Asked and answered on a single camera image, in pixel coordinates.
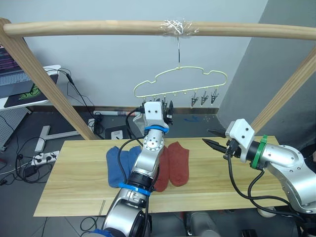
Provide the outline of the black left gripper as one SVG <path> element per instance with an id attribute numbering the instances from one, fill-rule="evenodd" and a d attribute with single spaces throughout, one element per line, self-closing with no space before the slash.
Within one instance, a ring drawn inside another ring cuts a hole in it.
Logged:
<path id="1" fill-rule="evenodd" d="M 164 119 L 164 122 L 166 123 L 166 124 L 171 124 L 171 125 L 173 125 L 173 102 L 172 102 L 172 100 L 170 101 L 170 103 L 169 103 L 169 106 L 168 106 L 168 108 L 166 108 L 166 110 L 164 111 L 164 113 L 163 113 L 163 119 Z"/>

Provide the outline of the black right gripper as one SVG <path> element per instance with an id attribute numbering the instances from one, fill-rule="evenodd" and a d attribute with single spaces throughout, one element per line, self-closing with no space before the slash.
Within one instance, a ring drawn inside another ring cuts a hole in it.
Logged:
<path id="1" fill-rule="evenodd" d="M 223 129 L 208 129 L 207 131 L 214 134 L 216 137 L 226 138 L 226 131 Z M 241 148 L 239 147 L 239 143 L 236 139 L 229 140 L 227 142 L 227 148 L 210 139 L 202 138 L 202 141 L 216 151 L 225 152 L 223 155 L 224 159 L 228 159 L 229 155 L 231 157 L 240 158 Z"/>

